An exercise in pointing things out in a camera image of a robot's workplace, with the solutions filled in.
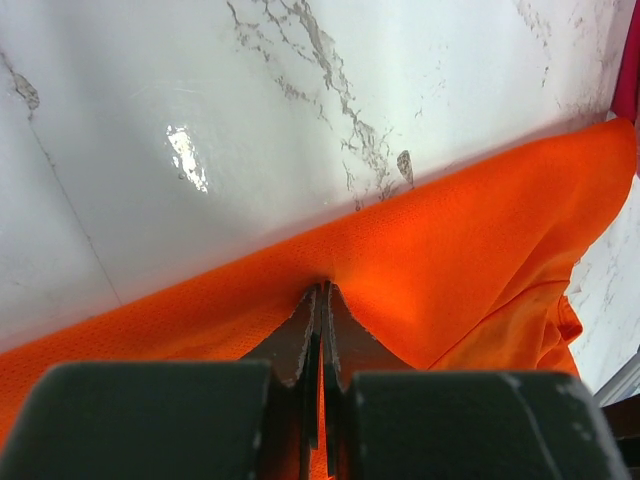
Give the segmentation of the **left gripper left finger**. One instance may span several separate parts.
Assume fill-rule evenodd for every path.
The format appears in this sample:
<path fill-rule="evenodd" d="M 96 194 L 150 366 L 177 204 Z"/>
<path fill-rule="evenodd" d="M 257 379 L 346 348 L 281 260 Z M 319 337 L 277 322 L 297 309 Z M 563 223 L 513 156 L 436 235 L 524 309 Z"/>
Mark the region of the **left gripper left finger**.
<path fill-rule="evenodd" d="M 318 445 L 320 286 L 236 361 L 81 362 L 35 385 L 5 479 L 306 479 Z"/>

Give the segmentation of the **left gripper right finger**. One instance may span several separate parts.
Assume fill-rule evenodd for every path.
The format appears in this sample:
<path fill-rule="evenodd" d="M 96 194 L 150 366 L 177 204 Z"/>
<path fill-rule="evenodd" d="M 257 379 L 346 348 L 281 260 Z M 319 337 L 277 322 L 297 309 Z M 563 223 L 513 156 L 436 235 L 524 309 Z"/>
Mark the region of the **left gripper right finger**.
<path fill-rule="evenodd" d="M 322 299 L 327 470 L 336 479 L 626 479 L 584 385 L 556 372 L 411 368 Z"/>

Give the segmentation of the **orange t shirt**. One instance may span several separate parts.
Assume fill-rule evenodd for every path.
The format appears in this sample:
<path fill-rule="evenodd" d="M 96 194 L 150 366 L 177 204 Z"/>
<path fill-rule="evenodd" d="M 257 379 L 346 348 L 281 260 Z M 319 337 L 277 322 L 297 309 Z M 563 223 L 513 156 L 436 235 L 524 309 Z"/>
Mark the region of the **orange t shirt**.
<path fill-rule="evenodd" d="M 569 346 L 582 326 L 566 291 L 635 170 L 635 131 L 624 119 L 540 140 L 10 350 L 1 357 L 1 455 L 50 369 L 236 361 L 320 286 L 318 445 L 306 479 L 330 476 L 327 283 L 413 369 L 556 372 L 581 382 Z"/>

